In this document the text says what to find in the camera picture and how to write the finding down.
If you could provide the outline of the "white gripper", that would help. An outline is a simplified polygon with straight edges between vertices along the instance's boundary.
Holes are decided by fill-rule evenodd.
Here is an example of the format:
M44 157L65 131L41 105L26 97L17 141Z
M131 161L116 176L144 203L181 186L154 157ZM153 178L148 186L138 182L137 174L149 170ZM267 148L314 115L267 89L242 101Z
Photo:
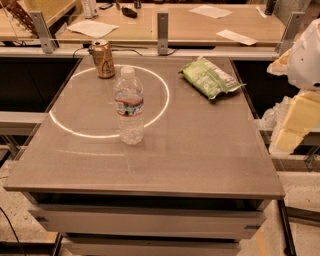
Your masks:
M288 76L291 85L304 89L285 105L274 130L273 152L292 153L304 137L320 123L320 19L313 20L291 50L267 68L272 75Z

